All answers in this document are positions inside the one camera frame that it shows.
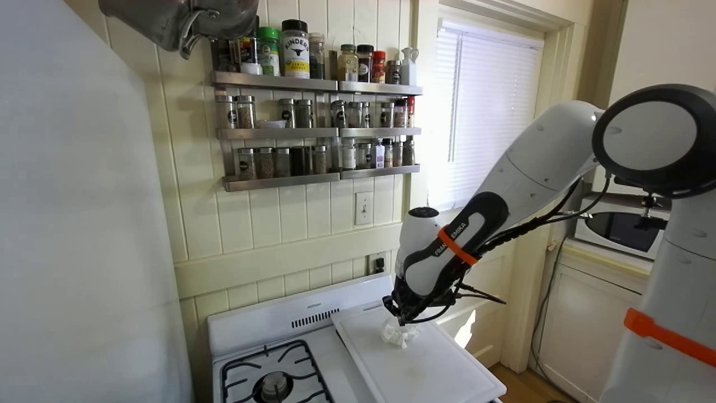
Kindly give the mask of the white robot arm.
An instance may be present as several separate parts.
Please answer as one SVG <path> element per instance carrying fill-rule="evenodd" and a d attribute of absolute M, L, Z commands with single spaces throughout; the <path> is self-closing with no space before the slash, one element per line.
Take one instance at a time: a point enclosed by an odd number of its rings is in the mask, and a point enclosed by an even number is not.
<path fill-rule="evenodd" d="M 398 324 L 443 315 L 481 255 L 567 221 L 564 204 L 594 166 L 671 201 L 600 403 L 716 403 L 716 93 L 702 88 L 661 82 L 607 109 L 586 100 L 546 109 L 449 221 L 430 206 L 410 211 L 384 309 Z"/>

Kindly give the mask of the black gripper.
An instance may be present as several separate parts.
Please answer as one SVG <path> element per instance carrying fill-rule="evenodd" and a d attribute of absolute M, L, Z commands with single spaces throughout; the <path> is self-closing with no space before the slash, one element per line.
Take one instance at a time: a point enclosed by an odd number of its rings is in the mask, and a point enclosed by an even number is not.
<path fill-rule="evenodd" d="M 413 311 L 401 307 L 393 296 L 384 296 L 383 307 L 398 320 L 401 327 L 411 324 L 416 318 Z"/>

